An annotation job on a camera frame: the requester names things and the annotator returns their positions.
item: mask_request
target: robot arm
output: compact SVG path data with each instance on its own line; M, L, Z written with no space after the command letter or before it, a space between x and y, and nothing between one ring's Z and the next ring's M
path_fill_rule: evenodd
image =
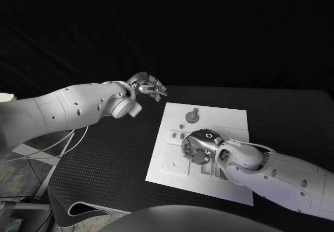
M214 158L232 183L299 213L334 220L334 174L306 161L252 145L209 129L194 131L183 141L184 157L196 164Z
M27 140L56 131L95 124L104 116L135 117L135 93L160 100L167 88L145 72L127 82L109 81L65 87L30 99L0 103L0 160Z

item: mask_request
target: black backdrop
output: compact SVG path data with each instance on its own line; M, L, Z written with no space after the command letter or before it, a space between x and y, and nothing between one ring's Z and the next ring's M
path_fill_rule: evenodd
M34 97L141 71L165 85L332 97L334 4L1 1L1 92Z

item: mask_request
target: black table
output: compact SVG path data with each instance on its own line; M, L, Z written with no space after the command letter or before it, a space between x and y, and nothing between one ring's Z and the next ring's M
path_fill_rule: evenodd
M283 231L334 231L334 221L294 212L256 194L252 207L145 181L165 102L246 110L250 142L334 172L334 103L325 92L183 86L167 89L168 96L160 102L138 95L142 111L135 118L105 117L89 126L80 145L62 157L49 183L57 225L66 227L105 215L76 202L128 212L184 204L226 211Z

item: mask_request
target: white board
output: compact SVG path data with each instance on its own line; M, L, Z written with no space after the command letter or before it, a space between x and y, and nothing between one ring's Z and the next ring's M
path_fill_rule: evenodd
M199 109L200 119L190 124L186 114L193 108ZM213 159L209 164L200 166L183 157L180 134L183 133L186 138L200 129L216 131L223 139L232 137L249 142L246 111L168 102L145 179L152 183L253 205L250 189L235 185L226 179Z

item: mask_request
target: white cable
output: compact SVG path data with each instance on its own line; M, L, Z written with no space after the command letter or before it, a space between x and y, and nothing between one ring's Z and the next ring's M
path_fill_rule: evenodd
M62 154L59 154L57 156L53 156L53 157L49 157L49 158L27 158L27 159L30 159L30 160L46 160L46 159L52 159L52 158L56 158L56 157L59 157L59 156L62 156L62 155L65 155L75 147L76 147L76 145L80 143L80 141L82 141L82 139L83 139L83 137L85 137L85 133L83 133L83 135L82 135L82 138L80 138L80 140L76 142L76 144L73 145L73 147L66 151L66 152L63 152Z
M249 145L253 145L253 146L258 146L258 147L262 147L263 149L269 150L271 152L275 152L275 150L272 150L269 147L263 146L263 145L259 145L259 144L252 144L252 143L246 143L246 142L242 142L239 140L235 140L233 138L229 138L232 141L226 140L226 142L239 142L242 144L249 144Z
M26 155L26 156L16 157L16 158L7 158L7 159L4 159L4 160L1 161L1 163L3 163L3 162L7 162L7 161L14 161L14 160L26 159L27 157L33 156L34 154L37 154L37 153L46 151L46 150L50 149L55 145L57 145L57 144L68 138L68 136L69 136L73 132L75 132L75 130L73 130L73 131L63 137L63 139L62 139L60 141L57 141L50 147L44 148L43 150L40 150L40 151L37 151L37 152L34 152L34 153L32 153L32 154L29 154L29 155Z

